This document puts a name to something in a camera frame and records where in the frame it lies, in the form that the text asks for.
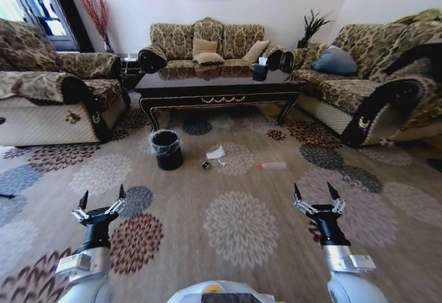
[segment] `trash can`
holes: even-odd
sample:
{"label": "trash can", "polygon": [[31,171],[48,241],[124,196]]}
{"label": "trash can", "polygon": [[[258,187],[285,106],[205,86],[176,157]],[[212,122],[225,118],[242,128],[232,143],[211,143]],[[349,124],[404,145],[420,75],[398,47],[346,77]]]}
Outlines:
{"label": "trash can", "polygon": [[160,129],[149,135],[152,153],[157,157],[162,170],[175,170],[183,162],[180,136],[174,130]]}

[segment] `table leg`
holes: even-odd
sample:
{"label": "table leg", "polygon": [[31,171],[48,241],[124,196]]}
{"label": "table leg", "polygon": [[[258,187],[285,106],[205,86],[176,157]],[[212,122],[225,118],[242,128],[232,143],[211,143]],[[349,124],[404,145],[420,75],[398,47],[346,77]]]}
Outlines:
{"label": "table leg", "polygon": [[278,115],[278,125],[282,126],[285,123],[285,117],[289,114],[290,110],[296,105],[298,102],[300,94],[294,95],[291,99],[287,101],[286,104],[281,109],[281,112]]}
{"label": "table leg", "polygon": [[142,101],[140,99],[140,108],[143,110],[144,114],[146,114],[147,118],[149,119],[151,125],[152,125],[152,131],[156,131],[160,129],[160,123],[157,120],[157,117],[153,113],[153,107],[152,106],[146,106],[146,101]]}

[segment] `window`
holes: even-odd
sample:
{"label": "window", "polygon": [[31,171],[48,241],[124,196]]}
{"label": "window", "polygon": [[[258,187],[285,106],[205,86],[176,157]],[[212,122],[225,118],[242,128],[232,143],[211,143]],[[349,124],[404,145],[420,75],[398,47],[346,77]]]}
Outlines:
{"label": "window", "polygon": [[0,17],[33,23],[46,34],[57,50],[78,50],[57,0],[0,0]]}

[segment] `sofa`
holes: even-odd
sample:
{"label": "sofa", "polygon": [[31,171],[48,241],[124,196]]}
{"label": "sofa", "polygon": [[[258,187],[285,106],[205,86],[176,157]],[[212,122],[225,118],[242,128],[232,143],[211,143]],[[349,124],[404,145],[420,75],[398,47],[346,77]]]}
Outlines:
{"label": "sofa", "polygon": [[[265,29],[256,24],[223,24],[212,18],[204,18],[193,24],[154,23],[151,26],[151,42],[140,50],[138,59],[142,71],[167,79],[198,77],[211,79],[218,76],[251,76],[251,64],[242,58],[252,45],[264,39]],[[217,53],[223,57],[223,66],[199,66],[192,60],[193,39],[217,41]],[[276,47],[265,50],[270,69],[277,69],[282,51]]]}
{"label": "sofa", "polygon": [[57,53],[33,25],[0,19],[0,145],[108,141],[130,99],[120,60]]}
{"label": "sofa", "polygon": [[[291,51],[290,79],[309,82],[298,107],[353,147],[442,133],[440,43],[439,20],[345,26],[332,44],[352,56],[358,66],[354,76],[311,69],[327,44],[310,42],[305,49]],[[404,58],[424,44],[437,51],[432,61],[430,52],[412,60]]]}

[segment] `plastic bag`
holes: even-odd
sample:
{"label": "plastic bag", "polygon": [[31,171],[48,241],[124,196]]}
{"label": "plastic bag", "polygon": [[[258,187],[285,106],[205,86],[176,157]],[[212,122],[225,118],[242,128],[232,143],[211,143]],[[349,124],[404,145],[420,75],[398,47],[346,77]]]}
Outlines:
{"label": "plastic bag", "polygon": [[152,155],[167,157],[180,147],[180,136],[174,130],[160,129],[149,135]]}

